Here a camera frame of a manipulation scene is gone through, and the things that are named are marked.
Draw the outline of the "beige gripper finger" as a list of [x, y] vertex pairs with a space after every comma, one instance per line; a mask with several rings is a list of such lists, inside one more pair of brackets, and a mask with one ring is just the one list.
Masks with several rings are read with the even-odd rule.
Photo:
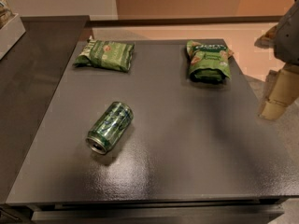
[[263, 34], [258, 41], [263, 46], [272, 46], [274, 44], [274, 39], [277, 32], [277, 26], [273, 26], [270, 28], [265, 34]]
[[299, 98], [299, 66], [286, 63], [278, 71], [270, 70], [263, 88], [259, 116], [279, 119]]

